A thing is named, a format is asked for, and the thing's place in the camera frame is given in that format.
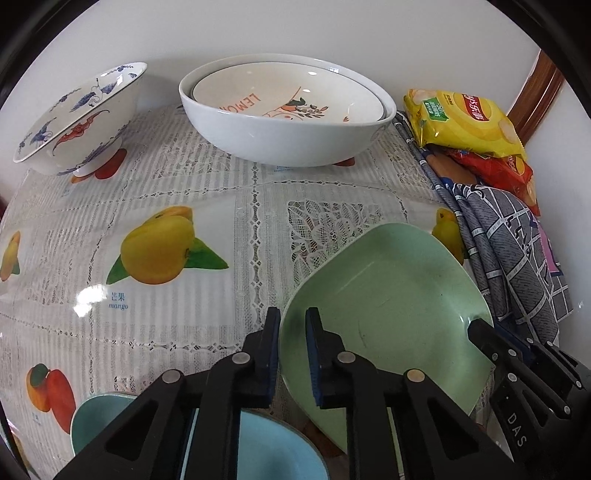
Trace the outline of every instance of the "green leaf illustration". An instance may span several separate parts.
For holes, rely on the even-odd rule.
[[[114,265],[111,267],[111,271],[109,275],[107,275],[107,285],[112,285],[113,283],[123,280],[124,278],[129,277],[127,270],[123,266],[123,262],[121,261],[121,255],[117,257],[115,260]]]
[[[185,268],[204,268],[207,270],[224,270],[228,264],[199,238],[193,239],[189,248],[189,257]]]
[[[37,364],[31,369],[31,376],[29,382],[32,387],[37,388],[41,385],[49,373],[49,369],[43,364]]]

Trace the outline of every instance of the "white oval bowl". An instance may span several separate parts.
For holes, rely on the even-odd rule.
[[[146,68],[143,62],[120,65],[62,96],[29,129],[13,161],[45,175],[94,172],[121,146]]]
[[[384,118],[367,123],[287,122],[238,115],[191,98],[195,85],[208,75],[228,67],[264,61],[308,65],[354,80],[380,100]],[[396,114],[394,100],[375,82],[340,65],[297,55],[250,54],[217,60],[185,76],[178,91],[189,120],[213,145],[246,160],[285,167],[330,165],[354,157],[383,133]]]
[[[380,120],[384,107],[350,78],[298,63],[265,61],[218,70],[193,89],[196,102],[250,116],[304,122]]]

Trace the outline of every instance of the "gray towel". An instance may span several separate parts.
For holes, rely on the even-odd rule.
[[[513,194],[488,186],[447,187],[431,169],[402,112],[394,125],[457,217],[476,284],[493,317],[523,340],[553,342],[573,311],[569,287],[540,221]]]

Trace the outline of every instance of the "red snack bag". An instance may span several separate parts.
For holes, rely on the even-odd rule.
[[[464,165],[484,183],[511,192],[525,203],[534,215],[540,216],[535,196],[534,171],[519,155],[495,158],[453,148],[445,150],[447,155],[460,165]]]

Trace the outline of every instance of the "white plate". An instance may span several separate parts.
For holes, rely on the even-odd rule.
[[[228,67],[201,80],[193,99],[226,112],[298,122],[368,123],[384,107],[366,87],[338,73],[266,61]]]

